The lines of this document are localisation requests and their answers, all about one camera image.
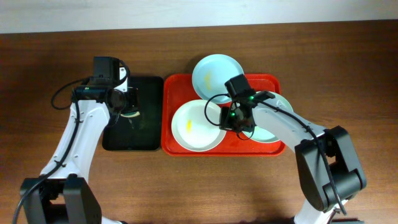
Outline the green yellow sponge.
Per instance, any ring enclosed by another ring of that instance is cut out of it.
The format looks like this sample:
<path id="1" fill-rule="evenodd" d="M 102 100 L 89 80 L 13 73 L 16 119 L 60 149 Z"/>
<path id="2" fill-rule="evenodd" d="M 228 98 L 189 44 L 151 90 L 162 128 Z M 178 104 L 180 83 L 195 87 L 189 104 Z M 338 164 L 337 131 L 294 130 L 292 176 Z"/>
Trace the green yellow sponge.
<path id="1" fill-rule="evenodd" d="M 126 113 L 126 114 L 120 114 L 120 116 L 124 117 L 124 118 L 134 118 L 136 116 L 139 116 L 140 112 L 133 112 L 133 113 Z"/>

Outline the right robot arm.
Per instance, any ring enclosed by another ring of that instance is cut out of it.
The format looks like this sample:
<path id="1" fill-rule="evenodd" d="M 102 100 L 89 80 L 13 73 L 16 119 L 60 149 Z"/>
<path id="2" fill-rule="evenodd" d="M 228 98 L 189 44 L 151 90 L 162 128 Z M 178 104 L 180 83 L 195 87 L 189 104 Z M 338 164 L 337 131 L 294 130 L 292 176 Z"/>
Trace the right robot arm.
<path id="1" fill-rule="evenodd" d="M 259 127 L 294 151 L 305 201 L 293 223 L 332 223 L 336 214 L 345 214 L 345 203 L 367 185 L 347 130 L 302 118 L 274 93 L 256 92 L 244 75 L 224 85 L 231 105 L 221 109 L 221 129 L 240 133 Z"/>

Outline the white plate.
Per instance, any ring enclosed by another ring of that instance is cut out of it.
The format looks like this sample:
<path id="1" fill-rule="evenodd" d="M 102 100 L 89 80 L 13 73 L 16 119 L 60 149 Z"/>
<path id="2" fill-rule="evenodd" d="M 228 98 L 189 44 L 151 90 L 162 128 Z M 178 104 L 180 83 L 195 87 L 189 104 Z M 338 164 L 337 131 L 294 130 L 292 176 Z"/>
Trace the white plate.
<path id="1" fill-rule="evenodd" d="M 205 152 L 219 145 L 226 136 L 226 131 L 211 124 L 216 123 L 221 108 L 212 102 L 206 107 L 206 100 L 192 100 L 183 104 L 173 115 L 171 122 L 172 136 L 177 143 L 188 151 Z"/>

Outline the light blue plate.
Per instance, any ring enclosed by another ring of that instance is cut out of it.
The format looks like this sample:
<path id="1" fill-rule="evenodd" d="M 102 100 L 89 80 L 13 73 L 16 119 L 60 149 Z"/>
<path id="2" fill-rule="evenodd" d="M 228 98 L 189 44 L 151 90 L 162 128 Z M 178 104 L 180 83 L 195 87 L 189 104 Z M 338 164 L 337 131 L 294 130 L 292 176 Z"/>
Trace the light blue plate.
<path id="1" fill-rule="evenodd" d="M 231 101 L 225 83 L 231 78 L 244 74 L 242 66 L 232 57 L 224 54 L 213 54 L 201 59 L 193 69 L 192 85 L 196 94 L 203 100 L 212 96 L 213 103 L 225 104 Z"/>

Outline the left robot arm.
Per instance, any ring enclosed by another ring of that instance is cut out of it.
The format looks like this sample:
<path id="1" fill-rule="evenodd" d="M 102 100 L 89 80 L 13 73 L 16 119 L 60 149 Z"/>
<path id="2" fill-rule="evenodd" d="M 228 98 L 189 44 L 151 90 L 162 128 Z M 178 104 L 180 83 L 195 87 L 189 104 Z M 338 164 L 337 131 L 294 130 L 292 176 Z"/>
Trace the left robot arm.
<path id="1" fill-rule="evenodd" d="M 25 213 L 28 223 L 112 223 L 103 216 L 88 185 L 93 156 L 105 128 L 120 117 L 137 116 L 137 88 L 130 70 L 114 57 L 95 57 L 93 75 L 74 82 L 67 126 L 36 178 L 26 178 L 12 221 Z"/>

